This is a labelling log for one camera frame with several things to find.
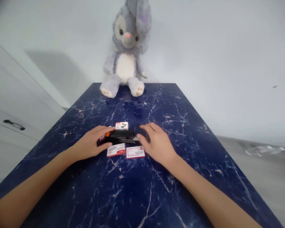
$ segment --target white cabinet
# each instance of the white cabinet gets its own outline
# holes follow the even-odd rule
[[[64,113],[0,46],[0,181]]]

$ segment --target stuffed bunny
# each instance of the stuffed bunny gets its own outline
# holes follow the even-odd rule
[[[108,98],[114,98],[119,85],[127,85],[131,94],[143,94],[144,84],[136,78],[136,71],[147,78],[139,54],[148,49],[151,30],[151,7],[148,0],[126,0],[113,22],[113,42],[118,51],[107,57],[103,70],[109,74],[100,86]]]

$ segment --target hand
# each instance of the hand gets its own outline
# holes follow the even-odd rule
[[[148,78],[145,72],[142,73],[142,77],[145,78],[145,79]]]
[[[112,74],[113,73],[112,69],[108,69],[107,67],[103,67],[103,70],[104,70],[105,74]]]
[[[80,140],[66,151],[74,159],[74,162],[94,157],[109,146],[112,146],[112,143],[108,142],[98,147],[96,142],[105,133],[113,131],[114,129],[115,127],[97,126],[85,133]]]
[[[168,166],[178,157],[177,153],[172,147],[172,144],[168,138],[168,135],[155,123],[148,123],[140,126],[144,129],[149,137],[150,143],[141,134],[137,134],[137,137],[144,147],[145,151],[157,162],[164,167]]]

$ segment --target blue marble table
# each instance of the blue marble table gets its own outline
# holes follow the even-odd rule
[[[155,122],[176,152],[262,227],[282,227],[176,84],[126,86],[114,99],[92,84],[0,184],[0,198],[97,125]],[[103,152],[68,168],[22,227],[212,227],[183,185],[152,158],[107,158]]]

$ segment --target floor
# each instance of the floor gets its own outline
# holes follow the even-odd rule
[[[285,151],[248,155],[245,150],[261,143],[217,136],[260,196],[285,227]]]

